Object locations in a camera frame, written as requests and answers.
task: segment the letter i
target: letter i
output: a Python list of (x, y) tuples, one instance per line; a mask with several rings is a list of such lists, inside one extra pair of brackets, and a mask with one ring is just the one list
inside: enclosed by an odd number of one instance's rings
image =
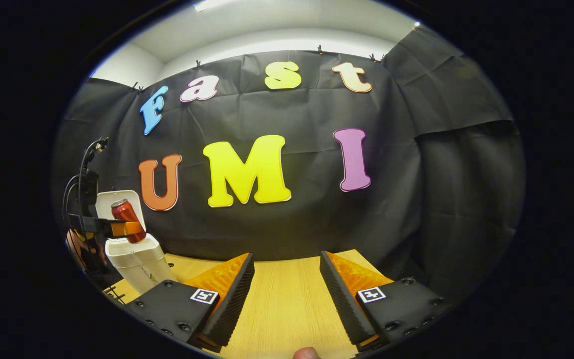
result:
[(333, 138), (340, 143), (342, 161), (344, 162), (344, 179), (340, 183), (342, 191), (354, 191), (366, 188), (371, 178), (365, 173), (364, 156), (362, 155), (363, 130), (342, 129), (333, 132)]

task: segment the letter f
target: letter f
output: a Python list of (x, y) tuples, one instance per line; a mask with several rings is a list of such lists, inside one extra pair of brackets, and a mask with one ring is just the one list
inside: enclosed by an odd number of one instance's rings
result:
[(161, 114), (157, 114), (156, 112), (163, 109), (163, 98), (161, 95), (166, 93), (167, 90), (167, 86), (162, 86), (159, 91), (156, 91), (155, 94), (141, 106), (141, 113), (143, 114), (143, 120), (145, 120), (145, 130), (143, 134), (146, 136), (159, 121), (161, 121)]

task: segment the orange object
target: orange object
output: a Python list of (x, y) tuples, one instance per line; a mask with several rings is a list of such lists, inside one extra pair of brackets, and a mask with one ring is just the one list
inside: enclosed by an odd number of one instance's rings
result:
[(209, 271), (205, 271), (197, 275), (193, 279), (183, 282), (183, 284), (187, 284), (188, 286), (218, 292), (220, 298), (216, 304), (216, 307), (214, 307), (212, 314), (210, 314), (210, 318), (212, 315), (214, 315), (216, 309), (218, 309), (218, 307), (225, 299), (225, 296), (230, 291), (232, 283), (241, 271), (242, 265), (245, 263), (245, 259), (247, 259), (248, 255), (249, 253), (239, 255), (238, 257), (226, 261), (225, 263), (217, 265)]
[(178, 164), (182, 160), (180, 155), (169, 155), (162, 159), (165, 168), (165, 182), (167, 192), (163, 197), (154, 191), (154, 170), (159, 165), (156, 160), (147, 160), (139, 164), (141, 172), (141, 196), (143, 203), (155, 211), (167, 211), (174, 207), (178, 201)]
[(330, 252), (325, 251), (325, 253), (331, 260), (331, 263), (333, 263), (333, 267), (342, 278), (344, 286), (347, 287), (353, 300), (356, 301), (356, 304), (358, 304), (358, 300), (356, 300), (356, 293), (358, 293), (358, 291), (393, 283), (392, 280), (380, 273), (368, 270), (359, 264), (353, 263), (338, 255), (331, 254)]

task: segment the table surface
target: table surface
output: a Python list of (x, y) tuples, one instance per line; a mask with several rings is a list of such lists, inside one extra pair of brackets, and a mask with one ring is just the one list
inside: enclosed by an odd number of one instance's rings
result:
[[(357, 250), (339, 252), (379, 273)], [(178, 282), (210, 270), (222, 261), (166, 254)], [(220, 353), (226, 359), (290, 359), (300, 348), (314, 347), (324, 359), (353, 358), (357, 349), (347, 337), (320, 274), (320, 257), (255, 261), (255, 274), (232, 338)], [(139, 294), (124, 280), (114, 284), (128, 303)]]

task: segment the red soda can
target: red soda can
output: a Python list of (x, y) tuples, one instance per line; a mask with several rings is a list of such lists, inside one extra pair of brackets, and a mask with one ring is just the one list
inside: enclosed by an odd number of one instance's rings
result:
[[(124, 220), (126, 222), (138, 222), (139, 218), (134, 212), (134, 208), (127, 199), (118, 200), (112, 203), (112, 216), (116, 220)], [(145, 230), (141, 226), (141, 232), (135, 234), (128, 234), (126, 237), (129, 243), (139, 243), (145, 238)]]

